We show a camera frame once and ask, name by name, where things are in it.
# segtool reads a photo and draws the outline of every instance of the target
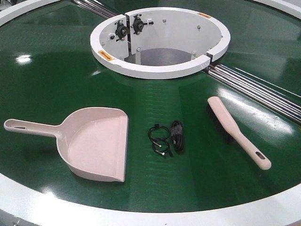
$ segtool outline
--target metal rod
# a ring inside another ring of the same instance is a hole
[[[103,4],[96,0],[73,0],[73,2],[82,8],[85,8],[93,13],[100,15],[105,19],[109,19],[117,15],[117,13],[108,10],[103,6]]]
[[[301,112],[301,106],[298,106],[295,103],[283,98],[282,96],[278,95],[277,94],[278,92],[276,92],[275,90],[273,90],[267,86],[264,86],[264,85],[258,83],[257,81],[251,80],[250,78],[248,78],[224,65],[217,65],[215,67],[215,70],[225,73],[234,78],[237,78],[237,80],[240,81],[241,83],[254,88],[255,90],[262,93],[263,95],[266,95],[269,98],[274,99],[277,102],[280,102],[281,104],[287,106],[288,108],[290,108],[292,111],[295,111],[296,113]]]
[[[224,68],[223,65],[218,65],[213,69],[209,69],[208,74],[287,118],[301,124],[300,106],[280,97],[276,94],[277,92],[275,90],[264,87],[260,83],[256,83],[254,80],[247,77],[242,78],[242,74],[229,68]]]

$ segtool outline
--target brush handle hole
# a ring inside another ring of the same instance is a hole
[[[260,152],[255,152],[256,155],[258,155],[259,158],[261,159],[265,159],[265,157],[263,156],[263,154],[261,154]]]

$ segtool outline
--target dustpan handle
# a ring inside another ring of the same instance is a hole
[[[7,131],[16,133],[26,133],[46,137],[58,136],[59,130],[57,126],[40,124],[30,121],[22,121],[17,119],[8,119],[4,122],[4,128]]]

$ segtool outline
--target bolt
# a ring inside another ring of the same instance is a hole
[[[126,29],[122,29],[122,30],[121,30],[121,34],[122,34],[123,36],[126,36],[126,35],[127,35],[127,30],[126,30]]]

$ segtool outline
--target black bracket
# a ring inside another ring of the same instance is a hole
[[[133,29],[134,29],[134,34],[140,34],[142,32],[142,29],[144,27],[144,25],[149,25],[149,24],[154,24],[154,22],[149,22],[149,23],[143,23],[143,21],[141,20],[142,14],[137,14],[134,16],[135,20],[133,22]]]
[[[115,34],[119,37],[119,39],[117,39],[116,41],[124,40],[124,37],[127,36],[127,27],[123,25],[122,20],[119,20],[118,22],[115,23],[115,25],[116,24],[117,24],[117,29],[115,31]]]

